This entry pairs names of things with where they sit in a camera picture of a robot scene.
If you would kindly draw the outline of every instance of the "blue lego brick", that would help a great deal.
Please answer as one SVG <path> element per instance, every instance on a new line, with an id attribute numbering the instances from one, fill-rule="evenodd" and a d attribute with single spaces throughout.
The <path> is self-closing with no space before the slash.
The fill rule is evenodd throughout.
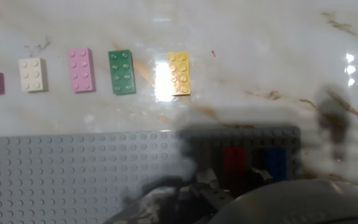
<path id="1" fill-rule="evenodd" d="M 286 150 L 280 148 L 264 149 L 265 170 L 273 177 L 274 181 L 287 180 Z"/>

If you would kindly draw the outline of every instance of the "marble surface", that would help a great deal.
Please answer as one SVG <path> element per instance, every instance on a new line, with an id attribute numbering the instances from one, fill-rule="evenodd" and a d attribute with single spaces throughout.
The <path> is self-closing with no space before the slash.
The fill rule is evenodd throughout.
<path id="1" fill-rule="evenodd" d="M 96 92 L 70 91 L 66 49 L 89 47 Z M 112 93 L 108 51 L 130 49 L 137 94 Z M 188 51 L 191 96 L 169 96 L 167 52 Z M 18 60 L 49 90 L 21 92 Z M 252 128 L 302 130 L 305 177 L 358 185 L 358 1 L 0 0 L 0 136 Z M 350 126 L 331 156 L 319 104 Z"/>

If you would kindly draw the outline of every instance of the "lego stud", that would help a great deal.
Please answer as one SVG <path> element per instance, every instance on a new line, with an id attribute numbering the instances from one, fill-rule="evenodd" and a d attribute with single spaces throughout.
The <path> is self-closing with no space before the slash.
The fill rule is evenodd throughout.
<path id="1" fill-rule="evenodd" d="M 29 77 L 29 74 L 28 74 L 27 72 L 24 72 L 24 73 L 22 73 L 22 77 L 23 77 L 23 78 L 28 78 L 28 77 Z"/>
<path id="2" fill-rule="evenodd" d="M 187 66 L 186 66 L 186 65 L 181 65 L 181 66 L 180 66 L 180 70 L 183 71 L 183 72 L 186 71 L 186 70 L 187 70 Z"/>
<path id="3" fill-rule="evenodd" d="M 37 67 L 37 66 L 38 66 L 38 61 L 36 61 L 36 60 L 33 61 L 33 62 L 32 62 L 32 66 L 33 66 L 33 67 Z"/>
<path id="4" fill-rule="evenodd" d="M 26 68 L 29 64 L 27 62 L 22 62 L 22 68 Z"/>
<path id="5" fill-rule="evenodd" d="M 184 60 L 187 59 L 187 57 L 186 57 L 185 54 L 181 54 L 181 55 L 179 56 L 179 59 L 182 60 L 182 61 L 184 61 Z"/>
<path id="6" fill-rule="evenodd" d="M 23 88 L 24 88 L 25 90 L 28 90 L 28 89 L 30 88 L 30 84 L 28 84 L 28 83 L 24 84 L 24 85 L 23 85 Z"/>
<path id="7" fill-rule="evenodd" d="M 186 76 L 186 75 L 182 75 L 182 76 L 180 77 L 180 81 L 181 81 L 181 82 L 187 82 L 187 76 Z"/>
<path id="8" fill-rule="evenodd" d="M 169 55 L 169 60 L 170 60 L 171 62 L 173 62 L 175 59 L 176 59 L 176 56 L 175 56 L 175 55 Z"/>
<path id="9" fill-rule="evenodd" d="M 184 92 L 184 93 L 187 93 L 187 91 L 189 91 L 189 89 L 188 89 L 187 87 L 185 87 L 185 86 L 182 86 L 182 87 L 180 88 L 180 91 L 182 91 L 182 92 Z"/>
<path id="10" fill-rule="evenodd" d="M 40 87 L 41 87 L 41 83 L 39 83 L 39 82 L 35 83 L 35 84 L 34 84 L 34 87 L 35 87 L 35 88 L 40 88 Z"/>

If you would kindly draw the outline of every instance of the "dark object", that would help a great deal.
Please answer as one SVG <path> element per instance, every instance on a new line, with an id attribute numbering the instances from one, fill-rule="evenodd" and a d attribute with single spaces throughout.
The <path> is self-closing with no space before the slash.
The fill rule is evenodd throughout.
<path id="1" fill-rule="evenodd" d="M 284 181 L 237 198 L 209 223 L 358 223 L 358 191 L 340 182 Z"/>

